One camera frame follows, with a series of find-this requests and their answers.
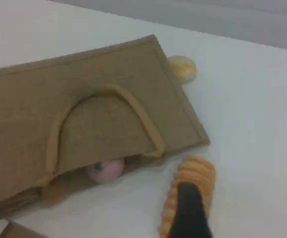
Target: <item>bag handle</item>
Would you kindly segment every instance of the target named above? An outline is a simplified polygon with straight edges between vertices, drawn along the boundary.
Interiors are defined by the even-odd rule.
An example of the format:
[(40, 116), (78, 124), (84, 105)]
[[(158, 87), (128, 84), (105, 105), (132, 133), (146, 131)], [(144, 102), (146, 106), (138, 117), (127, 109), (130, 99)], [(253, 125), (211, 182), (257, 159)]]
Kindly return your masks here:
[(58, 159), (59, 159), (59, 142), (60, 132), (62, 130), (65, 121), (67, 120), (70, 112), (83, 101), (98, 95), (115, 94), (116, 96), (125, 100), (131, 108), (135, 111), (139, 119), (141, 120), (147, 134), (151, 138), (156, 150), (143, 154), (147, 157), (161, 157), (166, 151), (165, 142), (158, 131), (157, 127), (149, 117), (148, 113), (142, 106), (142, 104), (126, 89), (116, 84), (106, 84), (101, 88), (95, 89), (87, 96), (80, 97), (76, 101), (70, 102), (66, 108), (58, 113), (51, 126), (51, 131), (47, 144), (46, 153), (46, 173), (43, 175), (41, 180), (38, 181), (38, 186), (46, 186), (53, 178), (57, 170)]

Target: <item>toy bread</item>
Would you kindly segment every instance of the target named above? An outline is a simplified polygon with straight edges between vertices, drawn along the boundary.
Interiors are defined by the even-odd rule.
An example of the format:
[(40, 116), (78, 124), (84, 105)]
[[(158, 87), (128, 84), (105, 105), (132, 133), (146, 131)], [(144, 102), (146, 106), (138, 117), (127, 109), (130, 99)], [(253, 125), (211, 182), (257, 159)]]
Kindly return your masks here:
[(171, 56), (168, 58), (171, 68), (178, 76), (180, 83), (188, 83), (197, 77), (197, 66), (188, 57)]
[(164, 204), (164, 210), (161, 214), (161, 225), (159, 227), (161, 238), (168, 238), (169, 231), (174, 225), (174, 218), (177, 213), (178, 205), (178, 185), (180, 184), (181, 186), (187, 186), (181, 184), (183, 182), (190, 183), (191, 185), (196, 185), (196, 190), (198, 189), (200, 192), (200, 199), (202, 200), (201, 203), (203, 204), (204, 216), (208, 218), (210, 215), (212, 193), (215, 184), (215, 168), (209, 161), (203, 158), (188, 157), (178, 167), (178, 171), (174, 174), (174, 179), (171, 183), (171, 189), (168, 192), (168, 197)]
[(155, 36), (0, 68), (0, 218), (91, 186), (80, 170), (97, 162), (207, 143)]

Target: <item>toy food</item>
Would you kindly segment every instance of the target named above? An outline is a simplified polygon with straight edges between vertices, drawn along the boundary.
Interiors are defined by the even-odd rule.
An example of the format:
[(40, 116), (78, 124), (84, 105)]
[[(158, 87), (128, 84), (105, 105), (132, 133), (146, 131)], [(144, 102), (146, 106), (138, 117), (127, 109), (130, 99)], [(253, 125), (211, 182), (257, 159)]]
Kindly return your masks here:
[(185, 56), (171, 56), (168, 58), (171, 68), (181, 83), (188, 83), (197, 76), (197, 67), (193, 60)]
[(107, 183), (119, 177), (124, 170), (124, 166), (124, 159), (115, 159), (87, 166), (86, 172), (89, 178), (94, 182)]
[[(179, 167), (178, 171), (174, 175), (174, 179), (171, 183), (171, 189), (168, 193), (168, 198), (164, 204), (164, 210), (162, 213), (162, 222), (159, 227), (159, 233), (161, 238), (167, 238), (169, 231), (174, 223), (174, 218), (178, 212), (178, 198), (185, 200), (185, 204), (179, 206), (182, 209), (186, 209), (187, 203), (190, 203), (190, 208), (195, 209), (198, 206), (198, 196), (200, 194), (200, 206), (203, 209), (197, 212), (201, 212), (201, 215), (194, 216), (199, 220), (197, 222), (206, 223), (206, 219), (210, 214), (210, 207), (212, 201), (212, 193), (215, 183), (215, 167), (207, 160), (200, 157), (188, 157)], [(181, 195), (179, 194), (178, 186), (181, 186)], [(195, 203), (191, 203), (191, 197), (195, 197)]]

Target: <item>yellow toy fruit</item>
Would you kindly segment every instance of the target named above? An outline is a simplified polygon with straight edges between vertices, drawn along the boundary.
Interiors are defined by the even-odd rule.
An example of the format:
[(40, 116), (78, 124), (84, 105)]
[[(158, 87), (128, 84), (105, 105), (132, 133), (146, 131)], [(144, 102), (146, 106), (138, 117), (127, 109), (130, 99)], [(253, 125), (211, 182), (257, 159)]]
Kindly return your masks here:
[(171, 56), (168, 58), (168, 61), (181, 83), (188, 83), (197, 77), (197, 67), (190, 58)]

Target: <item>white table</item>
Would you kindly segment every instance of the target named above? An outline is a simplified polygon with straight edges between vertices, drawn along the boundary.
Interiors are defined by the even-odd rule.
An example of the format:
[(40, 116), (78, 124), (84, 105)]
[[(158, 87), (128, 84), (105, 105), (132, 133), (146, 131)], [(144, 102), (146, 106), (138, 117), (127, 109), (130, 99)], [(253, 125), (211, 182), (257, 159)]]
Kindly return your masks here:
[[(184, 90), (212, 144), (190, 154), (217, 168), (210, 224), (217, 238), (287, 238), (287, 50), (44, 0), (0, 0), (0, 66), (155, 34), (191, 57)], [(49, 238), (155, 238), (179, 160), (72, 196), (16, 221)]]

